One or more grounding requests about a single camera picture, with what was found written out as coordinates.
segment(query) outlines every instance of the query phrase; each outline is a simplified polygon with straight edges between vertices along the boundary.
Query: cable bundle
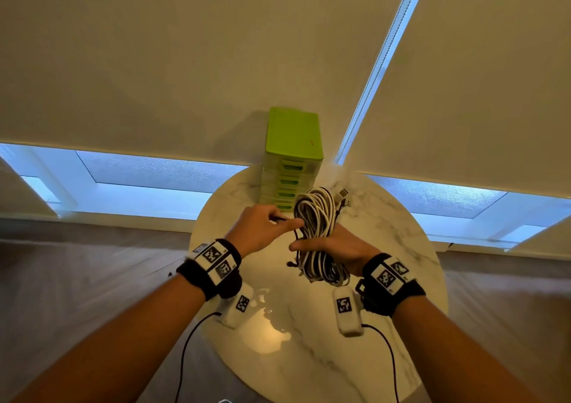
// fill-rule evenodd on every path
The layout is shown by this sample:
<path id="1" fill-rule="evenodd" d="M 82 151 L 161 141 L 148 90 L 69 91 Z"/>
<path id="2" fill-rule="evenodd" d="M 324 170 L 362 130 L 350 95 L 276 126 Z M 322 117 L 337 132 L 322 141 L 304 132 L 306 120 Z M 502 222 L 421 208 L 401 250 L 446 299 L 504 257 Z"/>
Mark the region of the cable bundle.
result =
<path id="1" fill-rule="evenodd" d="M 294 217 L 301 218 L 305 226 L 300 230 L 304 238 L 326 237 L 335 227 L 335 221 L 341 208 L 345 205 L 346 190 L 342 190 L 336 198 L 325 188 L 312 188 L 307 194 L 299 194 L 295 200 Z M 344 286 L 349 283 L 350 274 L 332 256 L 322 251 L 312 251 L 295 257 L 295 265 L 311 282 L 326 281 L 333 286 Z"/>

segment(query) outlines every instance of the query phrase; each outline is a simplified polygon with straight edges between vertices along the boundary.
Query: marble tabletop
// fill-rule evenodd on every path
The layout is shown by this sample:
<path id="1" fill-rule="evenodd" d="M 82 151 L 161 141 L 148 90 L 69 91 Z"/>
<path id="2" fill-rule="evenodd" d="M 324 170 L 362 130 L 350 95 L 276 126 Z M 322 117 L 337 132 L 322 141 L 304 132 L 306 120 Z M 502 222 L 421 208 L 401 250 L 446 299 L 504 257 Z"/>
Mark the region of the marble tabletop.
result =
<path id="1" fill-rule="evenodd" d="M 226 181 L 201 211 L 190 249 L 222 237 L 241 211 L 257 202 L 261 167 L 247 168 Z M 322 167 L 316 186 L 346 188 L 350 207 L 338 221 L 384 252 L 399 257 L 416 272 L 429 299 L 448 311 L 444 273 L 430 241 L 410 213 L 381 186 L 343 167 Z M 387 344 L 371 329 L 362 337 L 339 334 L 332 301 L 333 287 L 311 284 L 296 268 L 286 267 L 295 253 L 288 233 L 268 248 L 248 256 L 240 266 L 255 290 L 246 321 L 231 330 L 208 320 L 202 333 L 224 363 L 248 386 L 275 403 L 393 402 L 392 363 Z M 352 277 L 350 285 L 357 283 Z M 218 297 L 200 315 L 215 310 Z M 389 318 L 363 311 L 363 323 L 380 329 L 395 352 L 400 400 L 420 379 Z"/>

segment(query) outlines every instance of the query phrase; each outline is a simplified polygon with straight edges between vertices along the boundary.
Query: floor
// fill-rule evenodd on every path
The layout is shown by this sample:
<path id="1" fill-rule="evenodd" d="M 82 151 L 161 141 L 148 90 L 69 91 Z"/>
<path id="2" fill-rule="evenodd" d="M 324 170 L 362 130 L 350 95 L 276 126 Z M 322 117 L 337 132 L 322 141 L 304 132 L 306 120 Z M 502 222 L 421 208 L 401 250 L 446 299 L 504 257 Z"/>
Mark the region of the floor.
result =
<path id="1" fill-rule="evenodd" d="M 0 219 L 0 401 L 174 272 L 189 235 Z M 450 317 L 545 402 L 571 400 L 571 262 L 440 254 Z M 182 344 L 139 402 L 173 401 Z M 180 401 L 265 402 L 192 338 Z M 406 403 L 427 403 L 421 387 Z"/>

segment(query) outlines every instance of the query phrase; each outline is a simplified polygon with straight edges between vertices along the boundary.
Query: black wristband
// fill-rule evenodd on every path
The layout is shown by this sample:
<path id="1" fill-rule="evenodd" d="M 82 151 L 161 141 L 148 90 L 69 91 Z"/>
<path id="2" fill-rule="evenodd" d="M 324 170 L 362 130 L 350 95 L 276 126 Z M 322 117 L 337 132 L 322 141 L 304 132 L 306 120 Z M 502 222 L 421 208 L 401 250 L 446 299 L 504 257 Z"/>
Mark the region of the black wristband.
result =
<path id="1" fill-rule="evenodd" d="M 406 298 L 426 295 L 403 262 L 385 253 L 374 256 L 363 267 L 363 279 L 356 290 L 365 310 L 389 317 Z"/>
<path id="2" fill-rule="evenodd" d="M 215 247 L 218 242 L 227 252 L 220 254 Z M 206 300 L 210 300 L 217 294 L 223 298 L 232 298 L 240 291 L 242 278 L 238 267 L 242 258 L 238 250 L 226 239 L 216 239 L 215 242 L 202 244 L 193 250 L 195 257 L 188 258 L 176 270 L 190 284 L 204 292 Z M 229 263 L 227 257 L 231 255 L 234 262 Z"/>

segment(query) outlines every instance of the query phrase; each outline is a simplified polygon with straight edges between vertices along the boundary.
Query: hand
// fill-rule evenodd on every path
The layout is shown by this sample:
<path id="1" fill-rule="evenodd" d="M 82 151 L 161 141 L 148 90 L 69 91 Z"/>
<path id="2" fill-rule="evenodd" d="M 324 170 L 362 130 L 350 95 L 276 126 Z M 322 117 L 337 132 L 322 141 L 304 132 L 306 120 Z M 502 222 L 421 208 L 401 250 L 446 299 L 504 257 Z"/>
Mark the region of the hand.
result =
<path id="1" fill-rule="evenodd" d="M 273 204 L 254 204 L 242 211 L 224 239 L 232 242 L 244 258 L 264 249 L 282 234 L 303 227 L 303 224 L 300 218 L 287 219 Z"/>
<path id="2" fill-rule="evenodd" d="M 363 266 L 381 251 L 356 237 L 353 233 L 336 223 L 328 237 L 296 240 L 289 246 L 290 251 L 325 251 L 335 260 L 344 264 L 347 270 L 357 277 L 363 275 Z"/>

